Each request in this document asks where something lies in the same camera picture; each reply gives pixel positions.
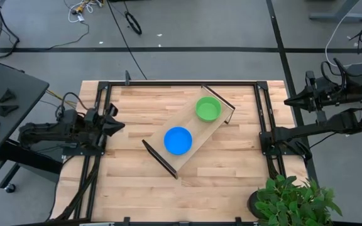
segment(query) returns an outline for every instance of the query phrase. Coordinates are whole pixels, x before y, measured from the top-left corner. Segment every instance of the plant pot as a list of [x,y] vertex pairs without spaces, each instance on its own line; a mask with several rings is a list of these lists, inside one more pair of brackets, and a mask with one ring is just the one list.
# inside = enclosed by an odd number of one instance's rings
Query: plant pot
[[265,217],[264,214],[261,213],[261,211],[255,207],[255,203],[257,201],[259,201],[258,191],[251,194],[250,198],[246,202],[246,206],[248,207],[248,210],[250,210],[252,215],[254,215],[256,218],[264,218]]

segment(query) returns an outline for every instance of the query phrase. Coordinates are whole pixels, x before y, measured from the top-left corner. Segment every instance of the caster wheel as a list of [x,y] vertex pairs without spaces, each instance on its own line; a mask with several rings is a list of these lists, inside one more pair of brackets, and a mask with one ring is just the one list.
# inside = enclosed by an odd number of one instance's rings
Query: caster wheel
[[14,184],[8,184],[4,190],[6,191],[6,193],[13,193],[16,190],[16,186]]

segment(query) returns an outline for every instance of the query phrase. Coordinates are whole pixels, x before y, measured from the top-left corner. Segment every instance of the wooden table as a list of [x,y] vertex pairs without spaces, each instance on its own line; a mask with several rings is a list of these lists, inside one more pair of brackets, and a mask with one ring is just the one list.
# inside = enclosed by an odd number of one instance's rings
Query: wooden table
[[[97,83],[82,83],[79,97],[87,107],[94,104]],[[268,86],[277,126],[294,127],[290,107],[283,104],[287,98],[284,82],[268,81]],[[119,109],[116,120],[126,126],[107,140],[93,222],[122,222],[124,217],[131,217],[132,222],[233,222],[235,217],[244,222],[257,220],[246,202],[258,187],[264,187],[269,173],[258,137],[260,123],[253,87],[211,88],[236,107],[233,118],[188,160],[176,180],[148,153],[141,140],[180,110],[200,86],[113,87],[111,102]],[[266,106],[263,92],[261,96]],[[52,218],[63,211],[78,190],[83,160],[74,157],[63,167]],[[300,156],[283,156],[283,160],[287,176],[305,180],[307,171]]]

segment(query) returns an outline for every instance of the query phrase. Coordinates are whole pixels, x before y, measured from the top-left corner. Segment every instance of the blue bowl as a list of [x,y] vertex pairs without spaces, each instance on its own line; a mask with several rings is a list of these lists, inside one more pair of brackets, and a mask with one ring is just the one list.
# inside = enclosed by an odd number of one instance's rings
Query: blue bowl
[[192,135],[184,127],[173,127],[164,135],[164,146],[172,154],[185,154],[192,146]]

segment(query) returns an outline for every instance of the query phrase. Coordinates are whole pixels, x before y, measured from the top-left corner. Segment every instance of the white cable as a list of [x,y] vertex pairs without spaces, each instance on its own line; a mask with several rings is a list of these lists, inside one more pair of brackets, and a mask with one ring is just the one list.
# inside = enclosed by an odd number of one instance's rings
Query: white cable
[[[76,6],[79,6],[79,5],[83,4],[84,1],[87,1],[87,0],[82,0],[80,3],[73,5],[73,6],[69,9],[69,12],[68,12],[68,21],[69,21],[69,23],[79,22],[79,19],[77,19],[77,20],[75,20],[75,21],[71,21],[71,20],[70,20],[70,15],[72,14],[72,9],[73,9],[74,7],[76,7]],[[87,10],[89,13],[93,13],[93,7],[92,7],[92,5],[96,5],[96,4],[97,4],[97,3],[92,3],[92,1],[90,0],[90,1],[85,5],[85,8],[86,8],[86,10]]]
[[[335,65],[334,63],[332,63],[330,60],[329,60],[329,57],[327,57],[327,47],[329,46],[329,44],[331,43],[332,39],[333,39],[333,36],[334,34],[336,33],[337,29],[339,28],[340,24],[344,21],[344,19],[346,18],[346,16],[351,12],[351,10],[355,7],[355,5],[346,13],[346,15],[343,16],[342,20],[340,20],[340,22],[337,24],[336,28],[334,29],[333,33],[332,33],[332,36],[331,38],[329,39],[329,41],[327,42],[326,44],[326,47],[325,47],[325,57],[326,57],[326,60],[334,67],[337,67],[337,65]],[[351,65],[357,65],[357,64],[362,64],[361,63],[352,63],[352,64],[349,64],[349,65],[343,65],[344,67],[350,67]]]

